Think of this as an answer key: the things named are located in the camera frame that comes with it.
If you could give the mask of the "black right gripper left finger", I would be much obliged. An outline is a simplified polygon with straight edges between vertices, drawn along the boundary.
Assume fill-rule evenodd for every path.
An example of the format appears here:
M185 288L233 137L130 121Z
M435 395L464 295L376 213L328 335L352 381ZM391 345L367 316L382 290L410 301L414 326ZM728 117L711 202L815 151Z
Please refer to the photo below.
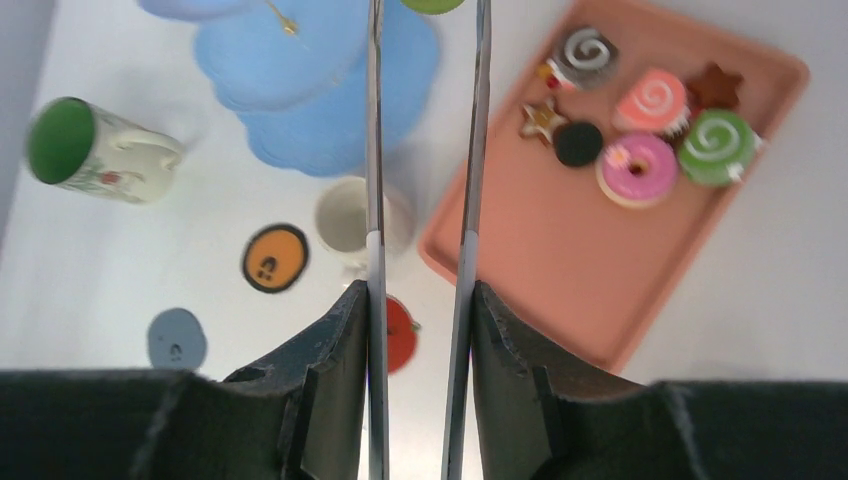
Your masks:
M220 382L180 370L6 371L5 479L354 479L368 292Z

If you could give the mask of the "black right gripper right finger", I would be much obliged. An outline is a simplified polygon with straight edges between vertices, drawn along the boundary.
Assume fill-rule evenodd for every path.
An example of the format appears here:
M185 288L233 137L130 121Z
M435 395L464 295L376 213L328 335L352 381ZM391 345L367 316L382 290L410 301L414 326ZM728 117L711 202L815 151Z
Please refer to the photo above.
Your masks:
M597 368L485 282L472 304L473 390L488 479L843 479L847 387L658 381Z

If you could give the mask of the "metal tongs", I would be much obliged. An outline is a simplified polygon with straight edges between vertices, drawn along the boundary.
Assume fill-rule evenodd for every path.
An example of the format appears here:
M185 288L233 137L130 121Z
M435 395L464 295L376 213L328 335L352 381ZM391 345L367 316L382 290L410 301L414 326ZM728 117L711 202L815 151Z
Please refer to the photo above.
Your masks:
M366 188L369 294L369 476L389 476L387 293L382 175L381 39L384 4L369 4L366 57ZM490 106L491 4L476 13L475 83L465 184L460 257L457 269L441 476L459 479L464 459L466 397L471 360L472 300L479 252L484 162Z

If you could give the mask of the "green macaron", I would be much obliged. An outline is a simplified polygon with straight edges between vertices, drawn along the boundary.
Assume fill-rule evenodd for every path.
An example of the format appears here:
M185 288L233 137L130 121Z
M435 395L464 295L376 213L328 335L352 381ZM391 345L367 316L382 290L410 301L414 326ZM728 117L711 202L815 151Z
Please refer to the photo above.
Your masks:
M401 0L401 3L416 13L442 15L464 3L464 0Z

